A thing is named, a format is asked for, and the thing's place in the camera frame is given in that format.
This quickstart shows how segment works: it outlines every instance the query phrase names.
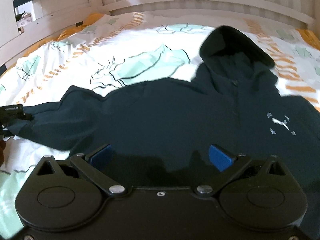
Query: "puma logo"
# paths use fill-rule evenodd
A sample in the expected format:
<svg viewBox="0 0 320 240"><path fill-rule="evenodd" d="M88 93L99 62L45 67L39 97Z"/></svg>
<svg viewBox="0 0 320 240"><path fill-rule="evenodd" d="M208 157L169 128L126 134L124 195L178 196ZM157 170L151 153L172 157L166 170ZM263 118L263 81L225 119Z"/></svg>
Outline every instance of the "puma logo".
<svg viewBox="0 0 320 240"><path fill-rule="evenodd" d="M272 114L271 113L267 113L267 117L268 118L270 118L270 117L272 117ZM288 122L290 122L290 119L289 119L289 117L288 116L284 116L286 119L284 119L283 120L283 122L281 122L281 121L279 121L278 119L276 119L276 118L271 118L271 120L274 122L274 123L276 123L276 124L279 124L279 125L282 125L282 126L284 126L285 128L287 128L287 130L288 131L290 131L290 129L289 129L289 127L288 127ZM270 128L270 132L272 133L272 134L277 134L272 128ZM292 133L292 135L296 135L296 133L295 133L295 131L294 130L292 130L292 131L290 131L291 133Z"/></svg>

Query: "orange stripe pattern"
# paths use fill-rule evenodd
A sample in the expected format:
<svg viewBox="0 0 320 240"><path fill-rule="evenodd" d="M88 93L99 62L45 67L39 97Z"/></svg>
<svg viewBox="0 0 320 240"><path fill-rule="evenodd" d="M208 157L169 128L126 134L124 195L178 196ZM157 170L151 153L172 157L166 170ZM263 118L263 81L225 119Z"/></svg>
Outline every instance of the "orange stripe pattern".
<svg viewBox="0 0 320 240"><path fill-rule="evenodd" d="M290 85L285 86L286 89L290 90L294 95L303 96L312 104L319 104L319 101L315 98L317 95L316 90L308 86L297 73L297 67L295 67L296 63L294 62L294 58L291 55L283 53L278 48L278 45L272 40L272 38L265 34L258 22L248 19L245 21L247 22L250 32L257 36L257 42L268 46L266 50L276 63L275 70L277 75L290 81Z"/></svg>
<svg viewBox="0 0 320 240"><path fill-rule="evenodd" d="M107 41L109 40L110 38L114 38L116 37L117 35L119 35L123 30L130 30L134 27L138 27L139 25L141 25L144 21L144 15L142 13L134 13L133 14L133 19L131 20L131 22L127 23L126 25L124 26L121 26L118 30L115 30L115 31L111 31L109 33L109 35L107 37L99 37L99 38L96 38L93 43L91 44L88 44L88 45L85 45L85 44L80 44L79 47L76 49L76 50L81 50L81 52L79 51L75 51L73 53L73 56L71 57L70 60L66 60L66 63L63 64L63 65L59 65L59 68L61 70L65 70L65 69L68 69L67 67L67 64L69 64L71 62L71 60L73 58L77 58L79 57L80 55L82 55L85 51L90 51L90 47L93 47L93 46L96 46L98 45L99 43L101 43L102 41ZM53 71L49 71L49 74L53 75L47 75L45 74L44 77L45 78L48 78L48 79L51 79L53 78L54 76L57 76L59 73L61 73L61 70L58 70L58 69L55 69L54 71L56 71L56 73L54 73ZM38 90L42 90L42 87L39 86L39 87L36 87ZM34 94L34 89L33 88L31 91L27 92L26 95L21 98L23 100L23 102L25 103L27 98L29 97L30 95L30 92L32 94Z"/></svg>

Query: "white logo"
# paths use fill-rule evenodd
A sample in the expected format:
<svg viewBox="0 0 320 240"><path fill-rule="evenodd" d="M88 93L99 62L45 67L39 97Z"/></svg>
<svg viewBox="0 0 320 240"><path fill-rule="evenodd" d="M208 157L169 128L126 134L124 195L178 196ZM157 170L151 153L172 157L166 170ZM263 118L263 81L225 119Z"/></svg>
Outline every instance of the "white logo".
<svg viewBox="0 0 320 240"><path fill-rule="evenodd" d="M6 108L6 109L5 109L5 111L9 111L9 110L17 110L17 109L18 109L18 107L16 106L16 107Z"/></svg>
<svg viewBox="0 0 320 240"><path fill-rule="evenodd" d="M268 118L272 117L272 114L271 114L271 113L267 113L267 117L268 117ZM287 128L288 131L290 131L290 129L288 128L288 125L287 125L288 122L290 122L290 119L289 119L289 117L287 117L286 115L285 115L284 117L285 117L287 120L284 119L283 122L279 121L279 120L276 119L276 118L271 118L271 120L272 120L274 123L276 123L276 124L279 124L279 125L284 126L285 128ZM275 131L273 131L272 128L270 128L270 132L271 132L272 134L277 134ZM291 133L292 133L292 135L296 135L296 133L294 132L294 130L292 130Z"/></svg>

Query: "dark navy hoodie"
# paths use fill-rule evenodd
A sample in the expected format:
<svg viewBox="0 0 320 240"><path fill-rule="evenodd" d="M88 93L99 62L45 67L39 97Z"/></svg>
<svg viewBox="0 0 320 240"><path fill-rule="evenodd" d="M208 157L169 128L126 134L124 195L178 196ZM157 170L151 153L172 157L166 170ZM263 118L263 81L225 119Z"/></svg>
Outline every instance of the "dark navy hoodie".
<svg viewBox="0 0 320 240"><path fill-rule="evenodd" d="M126 186L200 185L218 173L212 144L254 159L278 155L308 198L301 228L319 237L319 112L302 97L281 97L272 58L234 28L213 31L200 56L192 82L164 78L106 97L72 86L60 102L25 107L34 120L8 129L70 155L111 144L104 173Z"/></svg>

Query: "hood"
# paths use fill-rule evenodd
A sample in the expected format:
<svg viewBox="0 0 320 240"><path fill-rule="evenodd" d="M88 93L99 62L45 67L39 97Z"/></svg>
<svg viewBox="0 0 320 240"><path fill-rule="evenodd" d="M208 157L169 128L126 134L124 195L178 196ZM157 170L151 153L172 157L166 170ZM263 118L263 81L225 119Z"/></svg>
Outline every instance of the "hood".
<svg viewBox="0 0 320 240"><path fill-rule="evenodd" d="M220 26L204 41L200 57L215 78L233 83L253 83L257 89L274 87L277 77L270 71L273 59L249 37L230 26Z"/></svg>

